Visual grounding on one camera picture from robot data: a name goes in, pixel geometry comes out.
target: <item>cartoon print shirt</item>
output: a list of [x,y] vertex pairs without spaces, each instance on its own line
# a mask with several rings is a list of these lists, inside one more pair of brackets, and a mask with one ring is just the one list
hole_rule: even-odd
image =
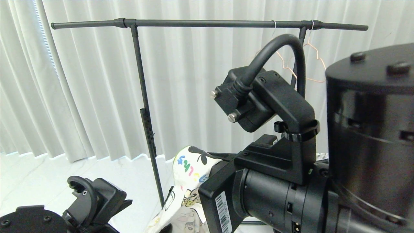
[[182,149],[173,161],[174,188],[164,208],[144,232],[159,233],[171,224],[172,233],[208,233],[198,188],[208,179],[211,168],[220,161],[194,146]]

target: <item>curtain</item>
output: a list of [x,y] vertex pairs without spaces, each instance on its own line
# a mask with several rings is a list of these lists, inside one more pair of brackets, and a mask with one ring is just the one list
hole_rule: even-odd
[[[1,146],[35,155],[135,158],[147,153],[131,32],[120,28],[51,30],[52,22],[137,19],[310,20],[366,24],[366,32],[321,29],[310,42],[326,66],[353,52],[414,41],[413,1],[1,1]],[[158,154],[186,145],[236,153],[262,134],[228,122],[209,93],[228,70],[248,65],[272,37],[298,29],[140,27],[140,45]],[[317,52],[305,48],[306,74],[324,80]],[[292,67],[292,52],[280,50]],[[265,65],[290,80],[278,56]],[[327,153],[326,84],[308,80],[306,99],[321,123]]]

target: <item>black clothing rack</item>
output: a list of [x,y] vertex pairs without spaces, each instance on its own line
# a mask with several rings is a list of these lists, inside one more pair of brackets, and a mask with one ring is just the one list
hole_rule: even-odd
[[[164,206],[165,200],[162,192],[161,181],[159,178],[158,167],[156,164],[156,148],[154,144],[154,133],[152,131],[151,116],[149,113],[147,89],[145,85],[144,69],[140,44],[138,41],[138,27],[243,27],[243,28],[298,28],[299,39],[303,45],[307,30],[318,29],[341,29],[353,31],[366,31],[368,26],[356,24],[337,24],[324,23],[319,20],[302,20],[302,21],[260,21],[260,20],[169,20],[169,19],[125,19],[118,18],[104,21],[87,21],[87,22],[67,22],[51,23],[53,29],[77,28],[77,27],[120,27],[130,28],[132,40],[134,43],[135,57],[137,60],[138,75],[141,84],[142,99],[144,108],[140,109],[142,123],[144,125],[145,136],[147,140],[149,157],[151,159],[152,169],[154,171],[155,182],[158,190],[161,207]],[[292,76],[291,85],[295,86],[296,78]]]

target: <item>floor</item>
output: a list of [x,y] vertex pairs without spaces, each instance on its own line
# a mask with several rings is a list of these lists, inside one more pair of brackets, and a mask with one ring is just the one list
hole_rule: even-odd
[[[174,184],[172,161],[157,157],[165,195]],[[161,208],[151,162],[146,155],[134,160],[92,157],[69,163],[64,155],[50,159],[47,155],[0,155],[0,216],[14,212],[18,206],[44,205],[45,209],[63,213],[76,199],[66,179],[78,175],[94,180],[102,177],[127,192],[133,204],[110,221],[121,233],[142,232]],[[269,226],[240,226],[236,233],[273,233]]]

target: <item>barcode sticker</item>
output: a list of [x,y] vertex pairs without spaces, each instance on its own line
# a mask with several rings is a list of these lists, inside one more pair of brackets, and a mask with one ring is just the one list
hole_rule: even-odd
[[223,233],[231,233],[233,229],[231,227],[229,206],[227,205],[226,193],[224,191],[216,197],[216,206],[219,213],[221,231]]

